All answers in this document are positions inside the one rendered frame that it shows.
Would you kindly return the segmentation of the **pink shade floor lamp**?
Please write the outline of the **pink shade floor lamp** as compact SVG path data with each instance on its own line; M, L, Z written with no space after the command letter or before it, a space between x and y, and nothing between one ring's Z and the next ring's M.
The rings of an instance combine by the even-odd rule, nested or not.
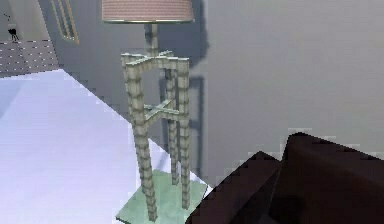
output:
M158 26L195 21L192 0L101 0L102 21L145 26L146 54L123 53L121 65L128 95L140 187L116 215L123 224L187 224L207 186L190 177L190 60L160 51ZM164 71L165 99L158 105L144 102L142 75ZM159 119L168 123L170 171L152 166L149 127Z

